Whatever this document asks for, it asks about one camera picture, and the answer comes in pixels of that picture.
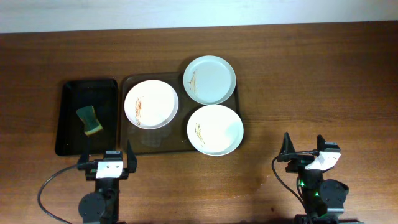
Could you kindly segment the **white plate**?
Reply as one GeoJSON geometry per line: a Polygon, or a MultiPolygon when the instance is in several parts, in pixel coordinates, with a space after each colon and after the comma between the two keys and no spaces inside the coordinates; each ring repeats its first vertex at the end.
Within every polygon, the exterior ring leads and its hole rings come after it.
{"type": "Polygon", "coordinates": [[[127,119],[138,128],[158,129],[173,120],[178,106],[173,87],[160,80],[146,80],[128,91],[123,109],[127,119]]]}
{"type": "Polygon", "coordinates": [[[197,151],[208,156],[224,156],[241,144],[243,122],[231,108],[207,105],[197,109],[189,118],[187,136],[197,151]]]}

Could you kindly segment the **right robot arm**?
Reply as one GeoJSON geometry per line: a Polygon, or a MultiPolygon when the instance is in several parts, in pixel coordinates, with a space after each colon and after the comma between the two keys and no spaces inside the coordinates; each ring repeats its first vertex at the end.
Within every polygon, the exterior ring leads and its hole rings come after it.
{"type": "Polygon", "coordinates": [[[349,187],[337,180],[325,179],[323,174],[336,165],[341,156],[341,149],[335,142],[326,141],[317,136],[317,148],[308,151],[296,151],[288,133],[284,133],[278,155],[272,160],[272,171],[277,180],[291,192],[305,210],[304,215],[296,215],[294,223],[301,224],[350,224],[359,220],[341,220],[344,203],[349,194],[349,187]],[[296,191],[292,190],[279,177],[275,162],[286,162],[287,173],[297,174],[296,191]]]}

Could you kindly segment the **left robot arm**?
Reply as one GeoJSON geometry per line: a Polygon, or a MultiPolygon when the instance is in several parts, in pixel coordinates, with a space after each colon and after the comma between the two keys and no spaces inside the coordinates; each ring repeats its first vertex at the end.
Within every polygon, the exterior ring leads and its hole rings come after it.
{"type": "Polygon", "coordinates": [[[95,190],[80,201],[78,212],[84,223],[117,224],[119,219],[119,183],[137,169],[137,158],[127,142],[127,166],[123,166],[122,151],[106,151],[102,159],[90,161],[89,147],[78,160],[78,170],[85,172],[87,181],[95,182],[95,190]]]}

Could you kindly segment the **green and yellow sponge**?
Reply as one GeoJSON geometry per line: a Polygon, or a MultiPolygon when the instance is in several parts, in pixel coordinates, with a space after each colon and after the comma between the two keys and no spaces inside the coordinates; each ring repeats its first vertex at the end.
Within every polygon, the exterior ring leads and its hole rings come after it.
{"type": "Polygon", "coordinates": [[[96,117],[93,106],[79,108],[77,109],[76,114],[83,123],[83,130],[86,136],[94,135],[103,130],[101,123],[96,117]]]}

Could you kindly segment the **pale blue plate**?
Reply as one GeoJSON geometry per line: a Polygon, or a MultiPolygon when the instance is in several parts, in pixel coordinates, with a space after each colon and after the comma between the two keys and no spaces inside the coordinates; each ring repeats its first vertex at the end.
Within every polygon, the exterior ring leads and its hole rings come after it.
{"type": "Polygon", "coordinates": [[[236,74],[225,59],[206,55],[188,64],[183,74],[183,87],[197,103],[220,104],[234,93],[236,74]]]}

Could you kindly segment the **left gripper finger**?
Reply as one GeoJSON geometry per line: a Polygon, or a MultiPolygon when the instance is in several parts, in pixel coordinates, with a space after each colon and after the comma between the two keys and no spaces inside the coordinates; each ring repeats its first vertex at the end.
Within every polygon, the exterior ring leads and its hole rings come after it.
{"type": "Polygon", "coordinates": [[[87,163],[89,163],[90,157],[90,146],[91,146],[91,139],[86,139],[86,144],[84,146],[83,152],[77,162],[77,169],[78,170],[85,170],[87,163]]]}
{"type": "Polygon", "coordinates": [[[137,169],[137,158],[132,150],[130,141],[127,141],[127,170],[129,173],[135,173],[137,169]]]}

